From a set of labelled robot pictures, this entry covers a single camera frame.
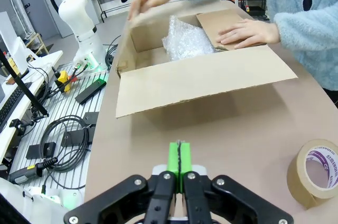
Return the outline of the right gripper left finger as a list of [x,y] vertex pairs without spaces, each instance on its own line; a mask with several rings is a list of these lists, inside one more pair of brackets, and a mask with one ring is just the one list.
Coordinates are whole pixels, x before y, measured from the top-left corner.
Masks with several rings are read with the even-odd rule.
[[149,179],[131,175],[114,187],[67,212],[64,223],[127,223],[145,215],[143,223],[167,223],[179,188],[180,144],[170,143],[164,168]]

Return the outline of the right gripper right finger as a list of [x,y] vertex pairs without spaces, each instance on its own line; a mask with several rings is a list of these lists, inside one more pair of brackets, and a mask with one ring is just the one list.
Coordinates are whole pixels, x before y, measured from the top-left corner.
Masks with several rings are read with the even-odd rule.
[[193,171],[189,143],[180,144],[180,186],[189,223],[293,223],[293,217],[227,175],[210,179]]

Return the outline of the person's left hand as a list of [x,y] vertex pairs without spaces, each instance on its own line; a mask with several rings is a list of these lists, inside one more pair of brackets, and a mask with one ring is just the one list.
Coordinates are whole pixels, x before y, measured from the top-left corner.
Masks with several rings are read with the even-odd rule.
[[280,34],[275,23],[245,19],[221,30],[216,41],[222,45],[236,43],[234,48],[241,49],[259,44],[279,43]]

